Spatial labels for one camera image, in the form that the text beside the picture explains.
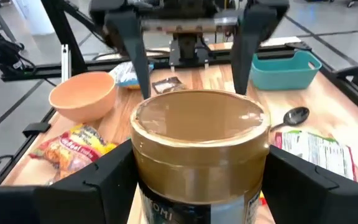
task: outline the jar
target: jar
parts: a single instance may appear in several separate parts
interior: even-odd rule
[[[175,91],[141,102],[131,140],[149,224],[251,224],[269,153],[269,115],[242,95]]]

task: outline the metal spoon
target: metal spoon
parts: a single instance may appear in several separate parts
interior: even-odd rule
[[[303,106],[293,108],[285,113],[283,123],[270,128],[270,131],[273,131],[277,128],[281,128],[282,126],[296,126],[298,124],[301,124],[306,121],[306,119],[308,119],[309,114],[309,109]]]

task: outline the teal plastic basket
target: teal plastic basket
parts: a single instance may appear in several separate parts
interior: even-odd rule
[[[297,51],[292,58],[267,60],[259,60],[255,54],[250,79],[260,90],[301,90],[310,85],[320,68],[321,62],[308,51]]]

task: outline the small package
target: small package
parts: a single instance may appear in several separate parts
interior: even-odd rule
[[[58,170],[52,183],[98,160],[116,147],[105,142],[91,126],[80,124],[36,147],[29,156],[45,159]]]
[[[154,65],[149,65],[149,74],[154,69]],[[113,68],[109,74],[113,77],[116,85],[131,90],[140,89],[137,81],[135,67],[132,62],[122,62]]]
[[[333,138],[324,138],[304,131],[275,134],[275,145],[314,165],[351,180],[356,180],[352,151]]]
[[[171,91],[185,90],[186,86],[183,84],[178,77],[170,77],[158,82],[152,83],[152,86],[156,93],[168,93]]]

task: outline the wooden table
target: wooden table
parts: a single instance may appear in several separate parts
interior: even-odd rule
[[[280,41],[274,39],[267,44],[280,44],[294,40],[299,39],[289,38]],[[224,49],[230,46],[230,43],[216,44],[214,48]],[[210,66],[207,70],[204,68],[177,70],[175,73],[170,70],[155,70],[150,79],[155,82],[172,76],[177,76],[189,89],[234,91],[230,65]],[[91,125],[97,128],[106,140],[121,143],[130,135],[129,115],[135,105],[142,101],[142,95],[139,90],[116,88],[115,91],[117,91],[117,98],[114,109],[102,120]],[[248,86],[247,95],[260,102],[270,111],[273,125],[281,123],[284,113],[291,108],[297,106],[310,108],[308,120],[295,129],[333,137],[350,146],[356,164],[358,181],[358,107],[323,74],[318,73],[309,88],[298,91],[260,91],[251,82]],[[40,134],[28,151],[46,139],[58,136],[76,123],[56,113],[51,118],[50,124],[52,127],[49,132]],[[289,131],[290,129],[293,128],[286,127],[279,129],[279,131]],[[3,185],[45,184],[55,175],[56,170],[48,162],[31,160],[26,155],[13,168],[2,183]],[[266,206],[260,207],[258,213],[257,224],[274,223]],[[139,189],[135,193],[128,223],[146,223],[142,216]]]

